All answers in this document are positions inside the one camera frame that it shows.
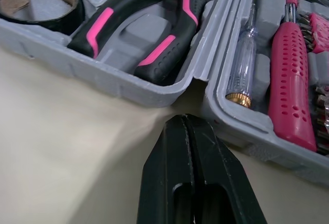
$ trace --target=screwdriver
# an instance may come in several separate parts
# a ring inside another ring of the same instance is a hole
[[[282,139],[316,151],[308,109],[306,45],[296,24],[297,0],[286,0],[285,18],[274,36],[268,115]]]
[[[251,88],[256,55],[255,4],[251,5],[246,28],[240,34],[234,55],[226,99],[246,108],[251,106]]]

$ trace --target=gray plastic case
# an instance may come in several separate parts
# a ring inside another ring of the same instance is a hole
[[[106,0],[83,0],[90,17]],[[213,0],[207,4],[202,26],[176,80],[158,86],[131,75],[140,57],[160,37],[166,37],[175,23],[175,0],[149,6],[130,16],[115,31],[94,60],[66,45],[71,38],[40,26],[13,24],[0,20],[0,45],[49,65],[68,76],[91,83],[99,90],[125,97],[149,107],[172,104],[193,78],[207,80],[220,33],[233,0]]]
[[[273,124],[267,116],[267,102],[263,99],[257,108],[247,109],[225,98],[230,77],[233,56],[240,28],[244,25],[252,0],[240,0],[238,9],[229,15],[232,26],[225,28],[214,58],[214,71],[206,88],[202,114],[214,127],[217,135],[246,153],[262,161],[275,162],[294,174],[311,182],[329,186],[329,158],[280,139],[273,132]],[[254,0],[258,8],[256,26],[259,29],[258,53],[255,62],[256,80],[253,84],[253,97],[265,95],[269,86],[270,39],[278,29],[284,16],[285,0]],[[298,12],[310,14],[329,13],[329,8],[299,0]]]
[[[90,17],[106,0],[83,0]],[[253,99],[246,109],[225,99],[228,79],[241,26],[255,1],[258,7],[258,55],[255,62]],[[13,24],[0,19],[0,45],[31,60],[46,63],[68,77],[84,80],[101,91],[148,107],[172,104],[193,78],[209,82],[203,116],[218,128],[224,141],[263,161],[273,161],[312,182],[329,186],[329,158],[279,139],[266,115],[264,101],[269,87],[270,40],[284,15],[285,0],[211,0],[206,4],[202,26],[173,84],[158,86],[131,73],[141,55],[168,35],[175,23],[175,0],[147,7],[129,17],[116,30],[97,59],[66,46],[71,37],[40,26]],[[308,13],[318,5],[299,6]],[[322,14],[329,12],[321,7]]]

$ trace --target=voltage tester screwdriver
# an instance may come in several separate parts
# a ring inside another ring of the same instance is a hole
[[[226,99],[247,108],[251,106],[251,88],[256,56],[255,16],[255,4],[252,4],[246,28],[240,34],[237,42],[226,95]]]
[[[96,58],[118,26],[133,13],[162,0],[107,0],[73,37],[68,48]],[[179,0],[177,24],[148,53],[135,75],[161,82],[181,60],[196,33],[199,17],[208,0]]]
[[[316,151],[308,108],[307,52],[296,24],[297,4],[297,0],[286,0],[284,23],[274,36],[268,115],[278,137]]]

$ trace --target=black rubber grip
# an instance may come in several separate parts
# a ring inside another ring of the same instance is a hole
[[[73,37],[68,48],[96,58],[118,26],[133,13],[161,0],[107,0]]]
[[[189,49],[207,1],[179,0],[177,24],[170,35],[145,56],[137,66],[135,76],[154,84],[168,76]]]

